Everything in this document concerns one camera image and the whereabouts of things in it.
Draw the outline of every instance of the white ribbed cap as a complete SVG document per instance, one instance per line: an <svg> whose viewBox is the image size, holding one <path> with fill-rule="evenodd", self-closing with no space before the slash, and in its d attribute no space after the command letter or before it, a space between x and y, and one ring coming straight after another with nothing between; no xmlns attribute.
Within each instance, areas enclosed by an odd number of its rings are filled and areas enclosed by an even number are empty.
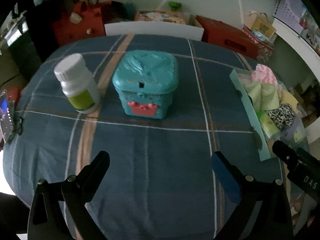
<svg viewBox="0 0 320 240"><path fill-rule="evenodd" d="M91 73L80 53L71 54L61 60L54 68L54 74L60 82L71 81L84 74Z"/></svg>

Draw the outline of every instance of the metal screw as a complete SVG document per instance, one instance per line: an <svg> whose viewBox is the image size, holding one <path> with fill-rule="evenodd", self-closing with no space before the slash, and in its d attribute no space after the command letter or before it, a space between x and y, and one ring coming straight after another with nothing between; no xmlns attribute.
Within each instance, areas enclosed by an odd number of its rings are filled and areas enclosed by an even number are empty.
<svg viewBox="0 0 320 240"><path fill-rule="evenodd" d="M38 184L39 184L39 185L42 185L42 184L44 184L45 182L47 182L45 179L39 179L39 180L38 180Z"/></svg>
<svg viewBox="0 0 320 240"><path fill-rule="evenodd" d="M76 178L77 178L76 175L70 175L70 176L67 178L67 180L68 180L69 182L73 182L73 181L76 180Z"/></svg>
<svg viewBox="0 0 320 240"><path fill-rule="evenodd" d="M282 185L282 181L280 179L276 179L276 184L280 186Z"/></svg>
<svg viewBox="0 0 320 240"><path fill-rule="evenodd" d="M254 180L253 176L251 176L251 175L246 175L246 176L245 176L245 179L246 179L247 181L249 181L249 182L252 182L252 181Z"/></svg>

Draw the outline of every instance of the white plastic bottle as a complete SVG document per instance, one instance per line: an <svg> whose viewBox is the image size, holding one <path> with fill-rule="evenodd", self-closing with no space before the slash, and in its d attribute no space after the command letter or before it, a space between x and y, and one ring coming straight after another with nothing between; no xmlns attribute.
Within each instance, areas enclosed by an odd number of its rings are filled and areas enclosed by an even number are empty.
<svg viewBox="0 0 320 240"><path fill-rule="evenodd" d="M65 57L54 68L62 91L80 113L93 112L100 103L98 87L81 54Z"/></svg>

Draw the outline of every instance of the gift bag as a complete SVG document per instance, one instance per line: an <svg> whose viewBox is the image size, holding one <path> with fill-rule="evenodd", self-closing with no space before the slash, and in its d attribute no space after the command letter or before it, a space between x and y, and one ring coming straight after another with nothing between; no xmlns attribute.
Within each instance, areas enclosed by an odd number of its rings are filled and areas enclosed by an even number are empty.
<svg viewBox="0 0 320 240"><path fill-rule="evenodd" d="M71 14L62 13L61 19L52 24L60 46L92 37L105 36L101 6L111 1L95 4L91 0L79 1Z"/></svg>

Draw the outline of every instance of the teal box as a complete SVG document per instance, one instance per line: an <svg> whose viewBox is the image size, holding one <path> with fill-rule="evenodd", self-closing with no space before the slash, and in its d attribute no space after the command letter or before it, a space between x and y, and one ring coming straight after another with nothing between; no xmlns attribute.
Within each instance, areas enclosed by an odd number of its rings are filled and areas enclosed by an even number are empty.
<svg viewBox="0 0 320 240"><path fill-rule="evenodd" d="M178 86L177 60L161 51L129 51L118 64L112 83L127 115L162 119Z"/></svg>

